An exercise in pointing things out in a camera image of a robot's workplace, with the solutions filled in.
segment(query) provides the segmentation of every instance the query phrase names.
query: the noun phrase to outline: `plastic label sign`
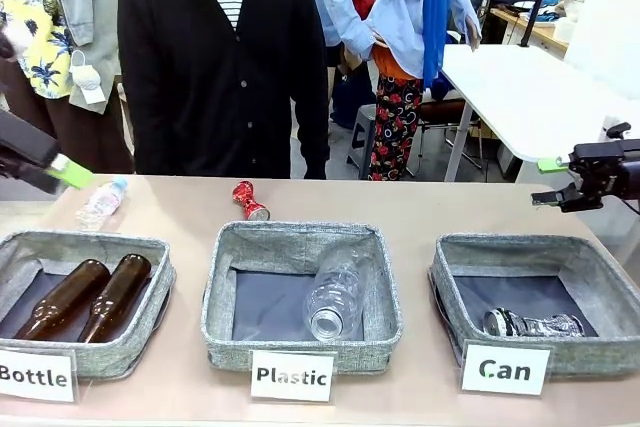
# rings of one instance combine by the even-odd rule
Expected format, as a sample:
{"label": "plastic label sign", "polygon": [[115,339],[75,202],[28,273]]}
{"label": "plastic label sign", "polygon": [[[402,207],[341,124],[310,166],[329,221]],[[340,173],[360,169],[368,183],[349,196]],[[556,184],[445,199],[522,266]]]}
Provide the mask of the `plastic label sign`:
{"label": "plastic label sign", "polygon": [[329,402],[333,357],[253,351],[251,396]]}
{"label": "plastic label sign", "polygon": [[540,395],[550,350],[467,345],[462,390]]}
{"label": "plastic label sign", "polygon": [[0,350],[0,394],[74,402],[71,357]]}

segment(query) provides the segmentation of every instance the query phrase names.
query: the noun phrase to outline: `blue scarf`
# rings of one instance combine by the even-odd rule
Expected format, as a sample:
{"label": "blue scarf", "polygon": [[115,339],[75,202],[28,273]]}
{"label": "blue scarf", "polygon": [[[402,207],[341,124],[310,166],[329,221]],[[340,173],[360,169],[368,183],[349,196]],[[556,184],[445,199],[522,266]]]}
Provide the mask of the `blue scarf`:
{"label": "blue scarf", "polygon": [[424,0],[422,6],[422,39],[424,40],[424,87],[431,87],[442,68],[444,44],[449,20],[449,0]]}

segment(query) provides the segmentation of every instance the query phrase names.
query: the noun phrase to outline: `table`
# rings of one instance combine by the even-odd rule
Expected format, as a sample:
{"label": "table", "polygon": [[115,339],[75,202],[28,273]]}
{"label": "table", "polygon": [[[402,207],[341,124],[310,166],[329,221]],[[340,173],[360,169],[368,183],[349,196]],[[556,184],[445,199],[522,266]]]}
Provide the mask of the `table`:
{"label": "table", "polygon": [[[529,22],[522,17],[515,16],[513,14],[505,12],[502,9],[493,8],[490,12],[492,15],[495,15],[496,17],[506,21],[509,24],[507,27],[507,31],[504,34],[504,40],[502,41],[502,43],[509,45],[519,44],[522,40],[522,37],[524,36],[524,31],[527,28],[527,24]],[[567,53],[569,44],[554,39],[554,31],[555,25],[553,25],[553,23],[551,23],[551,25],[547,27],[534,26],[533,30],[531,31],[531,39],[529,40],[529,44],[546,50],[554,57],[562,60]]]}
{"label": "table", "polygon": [[[128,198],[107,230],[170,243],[177,279],[163,324],[130,378],[92,385],[83,391],[79,405],[2,398],[0,425],[590,427],[640,419],[640,376],[615,382],[554,382],[542,399],[458,391],[460,372],[426,277],[437,236],[460,231],[545,233],[594,240],[573,215],[532,207],[530,193],[544,187],[526,185],[256,181],[257,199],[269,206],[275,220],[378,226],[390,249],[405,330],[388,372],[338,377],[333,405],[252,402],[248,374],[208,366],[199,330],[216,235],[226,222],[241,216],[230,200],[235,184],[232,179],[131,177]],[[73,213],[89,194],[69,191],[42,226],[73,228]],[[24,417],[28,420],[19,423]]]}
{"label": "table", "polygon": [[537,47],[447,45],[442,72],[466,100],[446,182],[455,181],[473,110],[527,162],[597,142],[607,114],[640,125],[638,104]]}

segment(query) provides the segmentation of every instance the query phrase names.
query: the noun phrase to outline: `red floral pants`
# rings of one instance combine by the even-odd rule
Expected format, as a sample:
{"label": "red floral pants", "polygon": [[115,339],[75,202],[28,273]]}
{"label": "red floral pants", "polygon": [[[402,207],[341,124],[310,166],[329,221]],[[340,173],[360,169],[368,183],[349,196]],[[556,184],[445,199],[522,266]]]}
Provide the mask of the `red floral pants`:
{"label": "red floral pants", "polygon": [[422,80],[380,75],[369,180],[398,180],[404,174],[418,128],[422,91]]}

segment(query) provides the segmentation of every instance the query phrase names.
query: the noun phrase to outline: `red can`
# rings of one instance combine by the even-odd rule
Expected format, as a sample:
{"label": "red can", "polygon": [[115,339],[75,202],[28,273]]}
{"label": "red can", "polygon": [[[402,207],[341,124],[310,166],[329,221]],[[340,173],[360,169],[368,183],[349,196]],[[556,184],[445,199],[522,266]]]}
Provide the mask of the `red can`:
{"label": "red can", "polygon": [[256,202],[253,184],[247,180],[243,180],[233,189],[233,200],[243,207],[244,218],[247,220],[265,221],[271,218],[269,210]]}

